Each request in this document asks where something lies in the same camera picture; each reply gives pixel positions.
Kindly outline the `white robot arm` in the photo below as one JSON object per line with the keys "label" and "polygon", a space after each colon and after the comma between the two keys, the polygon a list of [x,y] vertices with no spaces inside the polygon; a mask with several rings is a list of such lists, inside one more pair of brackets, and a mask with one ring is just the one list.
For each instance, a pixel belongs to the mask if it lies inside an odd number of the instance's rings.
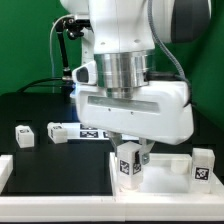
{"label": "white robot arm", "polygon": [[104,129],[115,148],[128,134],[152,145],[180,144],[193,133],[191,89],[166,48],[208,27],[211,0],[60,0],[84,27],[82,65],[72,72],[79,120]]}

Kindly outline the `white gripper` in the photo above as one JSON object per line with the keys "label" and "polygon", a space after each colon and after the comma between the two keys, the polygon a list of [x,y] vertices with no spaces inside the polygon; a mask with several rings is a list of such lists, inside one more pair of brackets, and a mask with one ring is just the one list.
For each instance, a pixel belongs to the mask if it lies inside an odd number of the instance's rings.
{"label": "white gripper", "polygon": [[193,134],[190,87],[185,81],[151,81],[136,88],[130,99],[125,99],[111,98],[105,89],[96,85],[93,63],[75,69],[72,78],[76,83],[76,111],[80,122],[108,131],[114,152],[123,144],[121,134],[140,137],[142,165],[150,161],[154,141],[177,145]]}

